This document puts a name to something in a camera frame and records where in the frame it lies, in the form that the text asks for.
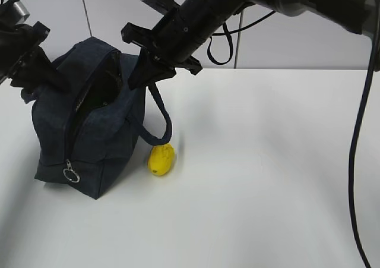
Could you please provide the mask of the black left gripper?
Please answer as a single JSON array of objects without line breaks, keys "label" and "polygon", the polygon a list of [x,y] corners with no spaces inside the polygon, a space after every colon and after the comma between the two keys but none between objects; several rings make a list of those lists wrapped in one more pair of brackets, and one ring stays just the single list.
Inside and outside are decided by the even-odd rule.
[{"label": "black left gripper", "polygon": [[50,29],[39,21],[33,26],[1,23],[1,83],[11,78],[15,88],[34,90],[46,84],[60,92],[70,90],[68,80],[39,46],[49,33]]}]

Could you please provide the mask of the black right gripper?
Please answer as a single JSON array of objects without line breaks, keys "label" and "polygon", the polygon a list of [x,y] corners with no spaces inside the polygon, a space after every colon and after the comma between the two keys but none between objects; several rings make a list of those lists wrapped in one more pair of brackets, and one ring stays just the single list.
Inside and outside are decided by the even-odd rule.
[{"label": "black right gripper", "polygon": [[[173,78],[176,75],[174,67],[184,68],[193,75],[202,70],[199,60],[192,56],[201,44],[182,32],[160,36],[153,30],[127,23],[121,30],[121,36],[125,43],[133,43],[142,48],[128,79],[131,90]],[[167,65],[157,64],[151,54]]]}]

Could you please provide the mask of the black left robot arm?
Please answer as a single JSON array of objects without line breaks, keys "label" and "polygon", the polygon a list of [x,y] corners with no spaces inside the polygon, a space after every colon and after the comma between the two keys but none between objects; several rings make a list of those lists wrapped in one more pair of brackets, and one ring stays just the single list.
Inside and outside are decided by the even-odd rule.
[{"label": "black left robot arm", "polygon": [[69,82],[40,47],[50,29],[40,22],[29,26],[29,15],[21,0],[1,2],[1,80],[28,93],[41,85],[68,92]]}]

